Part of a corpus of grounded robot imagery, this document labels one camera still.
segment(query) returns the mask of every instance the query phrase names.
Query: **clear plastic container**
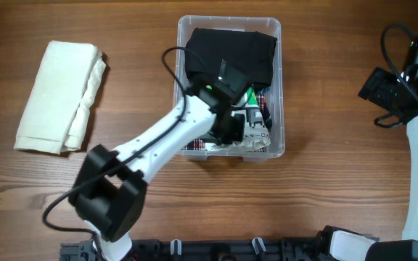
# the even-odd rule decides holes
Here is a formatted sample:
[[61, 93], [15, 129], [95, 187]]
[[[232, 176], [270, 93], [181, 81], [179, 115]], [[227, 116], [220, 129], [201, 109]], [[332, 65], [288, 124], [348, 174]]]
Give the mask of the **clear plastic container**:
[[[208, 156], [235, 156], [243, 157], [243, 161], [262, 162], [271, 158], [280, 157], [285, 148], [284, 118], [283, 118], [283, 77], [282, 77], [282, 26], [277, 19], [261, 17], [214, 17], [186, 15], [179, 20], [179, 34], [177, 46], [185, 46], [195, 28], [237, 30], [265, 33], [277, 38], [274, 55], [274, 76], [270, 91], [265, 99], [272, 117], [270, 132], [271, 144], [265, 152], [208, 152], [181, 150], [178, 154], [191, 160], [206, 160]], [[188, 86], [185, 74], [185, 56], [183, 51], [177, 51], [176, 74], [184, 86]], [[181, 98], [181, 92], [175, 83], [173, 88], [173, 105]]]

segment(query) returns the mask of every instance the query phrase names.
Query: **plaid fabric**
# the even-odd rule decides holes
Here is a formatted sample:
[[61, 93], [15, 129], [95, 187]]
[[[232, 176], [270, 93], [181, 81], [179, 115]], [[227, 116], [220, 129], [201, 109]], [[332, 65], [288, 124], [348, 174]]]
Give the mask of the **plaid fabric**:
[[[264, 95], [267, 91], [269, 91], [269, 88], [260, 90], [256, 94], [256, 99], [258, 100], [259, 110], [261, 111], [261, 113], [264, 113], [264, 108], [267, 106], [265, 95]], [[204, 151], [206, 150], [206, 144], [200, 138], [196, 138], [190, 143], [188, 143], [186, 146], [184, 146], [183, 150], [203, 150]], [[266, 152], [266, 148], [256, 149], [252, 152]]]

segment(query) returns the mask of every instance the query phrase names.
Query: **white towel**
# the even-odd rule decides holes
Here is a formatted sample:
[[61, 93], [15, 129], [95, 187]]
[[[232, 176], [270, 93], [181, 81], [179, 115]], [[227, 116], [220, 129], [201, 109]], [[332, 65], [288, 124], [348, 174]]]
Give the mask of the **white towel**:
[[51, 41], [15, 137], [14, 149], [59, 154], [81, 148], [106, 64], [97, 47]]

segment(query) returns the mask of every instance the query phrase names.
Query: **folded white cloth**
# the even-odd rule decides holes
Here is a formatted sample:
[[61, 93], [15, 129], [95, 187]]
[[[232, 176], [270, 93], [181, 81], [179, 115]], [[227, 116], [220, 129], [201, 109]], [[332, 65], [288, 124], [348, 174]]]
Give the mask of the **folded white cloth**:
[[81, 148], [106, 64], [97, 47], [51, 41], [15, 137], [14, 149], [59, 154]]

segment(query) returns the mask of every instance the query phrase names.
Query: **wooden surface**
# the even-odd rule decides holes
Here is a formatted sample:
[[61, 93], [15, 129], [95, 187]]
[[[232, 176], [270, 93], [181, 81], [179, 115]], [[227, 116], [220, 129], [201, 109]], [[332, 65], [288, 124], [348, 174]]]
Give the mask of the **wooden surface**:
[[[92, 43], [107, 55], [85, 148], [113, 148], [171, 109], [172, 79], [160, 55], [190, 14], [280, 21], [287, 150], [264, 163], [175, 157], [149, 187], [132, 238], [314, 236], [325, 225], [401, 237], [410, 184], [405, 127], [375, 127], [383, 110], [357, 93], [374, 67], [385, 67], [379, 40], [387, 24], [418, 33], [418, 1], [36, 2], [0, 5], [0, 260], [56, 260], [61, 242], [88, 237], [41, 223], [46, 205], [70, 188], [85, 150], [63, 157], [12, 150], [48, 42]], [[406, 38], [391, 33], [388, 44], [400, 66]], [[51, 220], [83, 225], [65, 202]]]

